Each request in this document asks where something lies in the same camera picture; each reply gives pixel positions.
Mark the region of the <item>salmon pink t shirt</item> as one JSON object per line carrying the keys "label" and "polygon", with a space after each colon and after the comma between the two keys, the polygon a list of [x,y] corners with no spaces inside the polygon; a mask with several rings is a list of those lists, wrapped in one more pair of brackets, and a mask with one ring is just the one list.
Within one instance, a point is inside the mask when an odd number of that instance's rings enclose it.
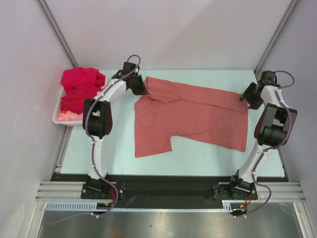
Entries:
{"label": "salmon pink t shirt", "polygon": [[172,151],[171,138],[246,151],[248,105],[240,94],[147,77],[135,103],[135,157]]}

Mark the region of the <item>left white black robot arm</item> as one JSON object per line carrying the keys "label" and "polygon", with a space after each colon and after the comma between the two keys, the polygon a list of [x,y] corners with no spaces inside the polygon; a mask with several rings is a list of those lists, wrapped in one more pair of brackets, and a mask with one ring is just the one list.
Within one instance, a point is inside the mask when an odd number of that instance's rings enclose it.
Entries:
{"label": "left white black robot arm", "polygon": [[83,129],[91,141],[92,162],[86,185],[98,198],[106,197],[111,189],[110,182],[106,180],[106,163],[102,159],[103,143],[113,126],[111,107],[129,89],[136,96],[148,94],[140,74],[140,64],[126,61],[105,89],[84,101]]}

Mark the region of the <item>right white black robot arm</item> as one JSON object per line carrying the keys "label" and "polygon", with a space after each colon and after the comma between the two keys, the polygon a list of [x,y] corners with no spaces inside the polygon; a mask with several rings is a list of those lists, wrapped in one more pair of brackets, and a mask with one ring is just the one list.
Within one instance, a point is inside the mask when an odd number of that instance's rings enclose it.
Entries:
{"label": "right white black robot arm", "polygon": [[286,104],[282,89],[294,83],[294,76],[284,70],[267,70],[240,96],[240,101],[247,101],[250,109],[257,110],[264,105],[264,111],[255,127],[254,147],[244,165],[230,179],[228,193],[233,199],[246,198],[256,190],[257,177],[266,159],[287,143],[298,112]]}

